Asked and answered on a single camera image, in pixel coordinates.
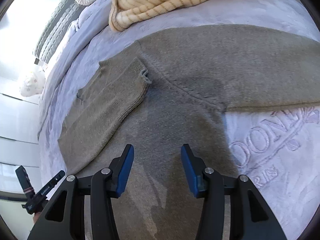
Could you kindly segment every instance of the white plush blanket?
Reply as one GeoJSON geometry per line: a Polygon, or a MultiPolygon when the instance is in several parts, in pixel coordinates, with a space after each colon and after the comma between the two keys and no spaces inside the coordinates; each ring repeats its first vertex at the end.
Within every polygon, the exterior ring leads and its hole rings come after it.
{"type": "MultiPolygon", "coordinates": [[[[65,170],[57,139],[78,89],[87,84],[99,61],[135,40],[173,27],[250,24],[320,41],[306,9],[294,0],[209,0],[136,23],[121,33],[107,26],[110,8],[111,0],[97,0],[87,7],[49,62],[52,71],[41,102],[39,136],[43,183],[65,170]]],[[[289,240],[302,233],[320,203],[319,110],[225,116],[226,134],[239,171],[255,182],[289,240]]]]}

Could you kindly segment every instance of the embossed leaf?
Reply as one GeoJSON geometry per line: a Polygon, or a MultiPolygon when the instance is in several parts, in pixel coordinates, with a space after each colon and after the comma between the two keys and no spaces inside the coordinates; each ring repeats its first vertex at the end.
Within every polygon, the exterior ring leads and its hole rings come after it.
{"type": "Polygon", "coordinates": [[[290,140],[286,144],[287,148],[291,151],[295,151],[300,148],[300,143],[296,140],[290,140]]]}
{"type": "Polygon", "coordinates": [[[306,122],[319,123],[319,111],[318,110],[312,111],[308,116],[306,122]]]}

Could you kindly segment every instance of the blue rubber pad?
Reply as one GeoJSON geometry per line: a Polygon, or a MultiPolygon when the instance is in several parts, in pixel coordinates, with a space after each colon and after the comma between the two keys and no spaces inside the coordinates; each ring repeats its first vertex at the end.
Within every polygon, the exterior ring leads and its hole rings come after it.
{"type": "Polygon", "coordinates": [[[133,149],[133,146],[131,146],[124,160],[121,171],[119,172],[118,187],[116,190],[116,194],[118,197],[121,196],[121,194],[125,190],[125,187],[127,186],[129,174],[130,174],[132,163],[133,163],[133,158],[134,158],[134,149],[133,149]]]}
{"type": "Polygon", "coordinates": [[[195,197],[198,197],[199,190],[197,187],[197,177],[195,171],[192,168],[186,149],[183,146],[181,147],[181,160],[184,172],[186,173],[190,191],[193,193],[195,197]]]}

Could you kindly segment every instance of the upholstered headboard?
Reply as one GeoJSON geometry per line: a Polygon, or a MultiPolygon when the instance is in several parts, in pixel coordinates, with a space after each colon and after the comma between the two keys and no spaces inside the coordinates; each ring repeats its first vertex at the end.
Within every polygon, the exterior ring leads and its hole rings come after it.
{"type": "Polygon", "coordinates": [[[39,60],[48,63],[55,53],[70,23],[76,20],[85,6],[79,5],[75,0],[61,0],[51,19],[46,24],[33,55],[39,60]]]}

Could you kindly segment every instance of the metal screw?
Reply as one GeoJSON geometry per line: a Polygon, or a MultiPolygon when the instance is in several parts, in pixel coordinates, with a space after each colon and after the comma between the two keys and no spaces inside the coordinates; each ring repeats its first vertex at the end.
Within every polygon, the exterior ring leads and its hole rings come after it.
{"type": "Polygon", "coordinates": [[[208,174],[212,174],[212,173],[214,173],[214,169],[213,168],[205,168],[204,172],[208,173],[208,174]]]}
{"type": "Polygon", "coordinates": [[[243,182],[247,182],[249,179],[246,175],[241,175],[240,176],[240,180],[243,181],[243,182]]]}
{"type": "Polygon", "coordinates": [[[111,170],[109,168],[104,168],[104,169],[101,170],[101,173],[106,175],[106,174],[109,174],[110,171],[111,170]]]}
{"type": "Polygon", "coordinates": [[[67,177],[67,181],[69,181],[69,182],[74,181],[75,178],[76,178],[75,176],[69,175],[69,176],[67,177]]]}

